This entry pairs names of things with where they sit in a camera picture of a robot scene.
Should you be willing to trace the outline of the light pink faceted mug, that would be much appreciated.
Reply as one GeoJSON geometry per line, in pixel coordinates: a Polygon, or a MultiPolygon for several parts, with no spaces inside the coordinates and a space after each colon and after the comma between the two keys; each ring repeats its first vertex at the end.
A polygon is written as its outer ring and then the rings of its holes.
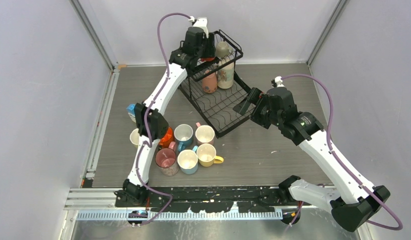
{"type": "Polygon", "coordinates": [[[215,131],[211,126],[201,125],[199,122],[196,123],[196,131],[194,135],[198,145],[213,145],[216,137],[215,131]]]}

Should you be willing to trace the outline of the yellow mug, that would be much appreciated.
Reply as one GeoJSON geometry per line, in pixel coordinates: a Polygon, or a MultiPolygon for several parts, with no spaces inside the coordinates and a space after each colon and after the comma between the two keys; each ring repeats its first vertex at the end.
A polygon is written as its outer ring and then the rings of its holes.
{"type": "Polygon", "coordinates": [[[217,155],[215,147],[209,143],[201,144],[196,150],[198,162],[203,167],[211,167],[213,164],[222,164],[224,158],[217,155]]]}

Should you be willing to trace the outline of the light blue faceted mug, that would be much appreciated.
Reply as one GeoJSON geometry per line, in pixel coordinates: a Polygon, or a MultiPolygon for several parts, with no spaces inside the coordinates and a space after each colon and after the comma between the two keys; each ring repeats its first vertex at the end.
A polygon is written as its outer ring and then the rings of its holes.
{"type": "Polygon", "coordinates": [[[192,175],[198,170],[198,146],[195,145],[193,149],[185,149],[181,151],[177,157],[177,163],[183,173],[192,175]]]}

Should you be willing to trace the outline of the large orange mug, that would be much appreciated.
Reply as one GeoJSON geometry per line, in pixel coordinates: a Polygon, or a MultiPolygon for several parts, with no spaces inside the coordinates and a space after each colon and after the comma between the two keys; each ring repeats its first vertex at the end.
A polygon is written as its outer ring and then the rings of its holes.
{"type": "Polygon", "coordinates": [[[173,129],[169,126],[164,137],[160,140],[160,148],[168,148],[170,143],[174,141],[174,132],[173,129]]]}

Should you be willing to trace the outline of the pink patterned mug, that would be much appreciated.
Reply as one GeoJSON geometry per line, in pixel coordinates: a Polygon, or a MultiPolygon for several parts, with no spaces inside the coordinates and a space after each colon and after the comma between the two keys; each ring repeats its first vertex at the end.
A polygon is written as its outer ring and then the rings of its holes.
{"type": "Polygon", "coordinates": [[[172,141],[167,148],[163,148],[155,155],[155,163],[165,176],[174,176],[179,171],[177,163],[177,144],[172,141]]]}

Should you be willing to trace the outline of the yellow-green faceted mug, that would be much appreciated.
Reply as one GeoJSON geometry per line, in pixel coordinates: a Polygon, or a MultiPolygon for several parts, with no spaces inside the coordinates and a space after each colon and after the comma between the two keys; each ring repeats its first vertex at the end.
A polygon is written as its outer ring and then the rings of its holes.
{"type": "Polygon", "coordinates": [[[131,144],[134,145],[136,148],[139,146],[139,142],[140,142],[139,138],[140,138],[139,129],[136,128],[129,135],[129,140],[131,144]]]}

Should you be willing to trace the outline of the small orange cup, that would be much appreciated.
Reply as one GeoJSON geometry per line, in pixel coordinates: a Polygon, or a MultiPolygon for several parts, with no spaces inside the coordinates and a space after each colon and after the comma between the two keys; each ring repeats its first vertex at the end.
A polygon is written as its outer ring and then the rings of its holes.
{"type": "Polygon", "coordinates": [[[200,60],[202,62],[212,62],[215,59],[215,57],[205,57],[205,58],[201,58],[200,60]]]}

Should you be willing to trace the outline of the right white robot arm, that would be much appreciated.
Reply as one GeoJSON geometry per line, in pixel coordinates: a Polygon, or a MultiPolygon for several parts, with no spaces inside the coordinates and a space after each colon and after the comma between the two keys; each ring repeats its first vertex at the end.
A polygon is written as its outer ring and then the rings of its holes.
{"type": "Polygon", "coordinates": [[[381,208],[390,197],[389,190],[374,186],[349,163],[336,147],[327,141],[327,132],[309,112],[298,111],[292,93],[285,87],[274,87],[266,93],[254,87],[233,109],[244,115],[250,105],[250,119],[268,129],[276,126],[281,134],[307,153],[335,185],[334,190],[306,182],[292,175],[278,187],[279,200],[285,205],[296,201],[312,204],[328,213],[346,231],[354,232],[381,208]]]}

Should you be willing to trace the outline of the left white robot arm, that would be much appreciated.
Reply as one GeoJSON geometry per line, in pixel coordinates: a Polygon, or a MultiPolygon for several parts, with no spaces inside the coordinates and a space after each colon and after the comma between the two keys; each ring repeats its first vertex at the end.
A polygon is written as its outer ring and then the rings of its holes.
{"type": "Polygon", "coordinates": [[[166,70],[156,88],[142,103],[135,105],[139,147],[132,170],[123,182],[122,190],[116,192],[121,200],[135,207],[146,203],[150,188],[149,171],[155,150],[165,136],[169,123],[165,110],[179,85],[188,75],[195,73],[200,59],[215,58],[215,35],[202,26],[190,26],[179,48],[165,57],[166,70]]]}

